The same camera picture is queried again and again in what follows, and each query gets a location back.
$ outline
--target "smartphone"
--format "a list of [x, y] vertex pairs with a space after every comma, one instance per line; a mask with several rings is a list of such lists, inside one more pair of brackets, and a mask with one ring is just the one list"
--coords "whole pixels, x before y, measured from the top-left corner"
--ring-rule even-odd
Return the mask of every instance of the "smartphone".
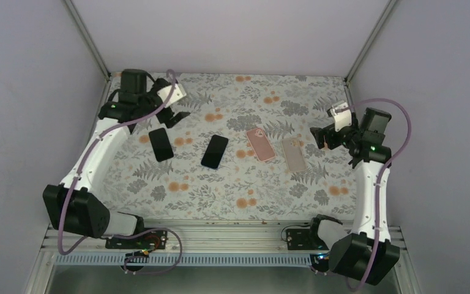
[[208, 143], [208, 147], [206, 147], [206, 152], [201, 160], [201, 165], [213, 168], [214, 170], [218, 169], [220, 160], [224, 155], [224, 150], [226, 150], [226, 146], [228, 146], [228, 138], [213, 135], [210, 139], [210, 143]]
[[152, 149], [154, 149], [154, 155], [157, 162], [165, 161], [174, 157], [172, 145], [170, 145], [170, 141], [164, 128], [150, 131], [149, 138], [151, 139]]
[[266, 137], [264, 130], [257, 127], [256, 129], [249, 130], [246, 132], [246, 137], [256, 154], [256, 158], [259, 161], [267, 161], [275, 158], [275, 149], [269, 143], [269, 139]]
[[282, 140], [282, 149], [284, 151], [287, 168], [291, 173], [301, 172], [307, 169], [300, 141], [297, 138]]

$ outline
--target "pink smartphone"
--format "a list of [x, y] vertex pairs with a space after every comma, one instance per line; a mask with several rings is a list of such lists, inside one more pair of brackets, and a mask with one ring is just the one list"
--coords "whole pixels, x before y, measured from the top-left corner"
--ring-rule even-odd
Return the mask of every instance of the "pink smartphone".
[[264, 134], [264, 130], [257, 127], [256, 129], [247, 131], [246, 136], [248, 137], [258, 160], [267, 161], [275, 158], [275, 150], [273, 149], [273, 146], [271, 146], [271, 143], [269, 143], [269, 139], [266, 137], [266, 134]]

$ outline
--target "black smartphone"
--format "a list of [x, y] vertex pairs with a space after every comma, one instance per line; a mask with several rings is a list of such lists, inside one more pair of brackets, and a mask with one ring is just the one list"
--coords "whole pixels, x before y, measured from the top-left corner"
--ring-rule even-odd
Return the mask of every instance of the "black smartphone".
[[174, 157], [172, 145], [170, 145], [170, 141], [164, 128], [149, 132], [149, 138], [151, 139], [152, 148], [154, 149], [154, 155], [157, 162]]
[[228, 138], [213, 135], [208, 147], [206, 147], [206, 152], [201, 160], [201, 165], [213, 168], [214, 170], [218, 169], [220, 160], [224, 155], [224, 150], [226, 150], [226, 146], [228, 146]]

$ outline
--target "enclosure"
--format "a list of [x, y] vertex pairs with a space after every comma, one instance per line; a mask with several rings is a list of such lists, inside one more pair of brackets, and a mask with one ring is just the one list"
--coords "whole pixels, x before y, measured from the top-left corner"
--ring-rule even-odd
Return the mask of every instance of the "enclosure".
[[[102, 239], [58, 255], [42, 201], [129, 68], [154, 77], [175, 70], [188, 95], [172, 109], [190, 112], [166, 130], [175, 157], [161, 163], [148, 136], [159, 122], [139, 123], [96, 195], [182, 237], [180, 266], [149, 279], [124, 275], [128, 251]], [[377, 97], [407, 109], [412, 135], [387, 188], [401, 258], [362, 293], [470, 293], [470, 2], [0, 3], [0, 293], [135, 293], [148, 282], [154, 291], [344, 293], [340, 277], [308, 270], [314, 251], [288, 251], [280, 239], [285, 226], [317, 214], [350, 229], [361, 195], [351, 157], [319, 149], [310, 128], [329, 125], [326, 111], [338, 101]], [[396, 151], [403, 115], [370, 106], [392, 114], [384, 144]], [[256, 158], [245, 134], [252, 127], [265, 131], [274, 159]], [[214, 134], [229, 138], [218, 170], [200, 165]], [[298, 140], [305, 171], [288, 171], [286, 138]], [[64, 246], [78, 238], [66, 233]], [[171, 265], [179, 249], [169, 238], [151, 265]]]

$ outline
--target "metal rod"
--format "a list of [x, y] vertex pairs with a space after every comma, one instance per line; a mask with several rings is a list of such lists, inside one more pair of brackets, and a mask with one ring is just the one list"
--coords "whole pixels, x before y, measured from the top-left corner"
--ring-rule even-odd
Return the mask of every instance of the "metal rod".
[[74, 5], [72, 0], [62, 0], [62, 3], [65, 4], [67, 11], [69, 12], [71, 18], [75, 22], [76, 27], [78, 28], [78, 31], [80, 32], [80, 35], [84, 39], [84, 42], [86, 43], [89, 51], [91, 51], [91, 55], [94, 58], [94, 61], [96, 62], [98, 68], [102, 72], [103, 77], [105, 78], [105, 80], [108, 80], [110, 76], [110, 72], [107, 69], [105, 62], [103, 61], [102, 56], [98, 52], [96, 45], [94, 45], [91, 35], [89, 34], [89, 31], [87, 30], [84, 22], [82, 21], [82, 18], [80, 17], [80, 14], [78, 13], [76, 9], [76, 6]]
[[354, 64], [350, 68], [349, 73], [347, 74], [346, 81], [350, 83], [354, 76], [356, 75], [357, 70], [363, 63], [363, 60], [365, 59], [370, 47], [372, 47], [372, 44], [374, 44], [374, 41], [376, 40], [379, 32], [382, 30], [384, 24], [392, 14], [392, 11], [395, 7], [395, 5], [398, 3], [398, 0], [390, 0], [388, 4], [386, 4], [384, 10], [382, 11], [381, 16], [378, 19], [378, 22], [374, 26], [374, 29], [370, 33], [370, 36], [368, 36], [367, 41], [365, 42], [365, 45], [363, 45], [363, 48], [361, 48], [361, 51], [359, 52], [359, 55], [357, 55], [356, 60], [354, 61]]

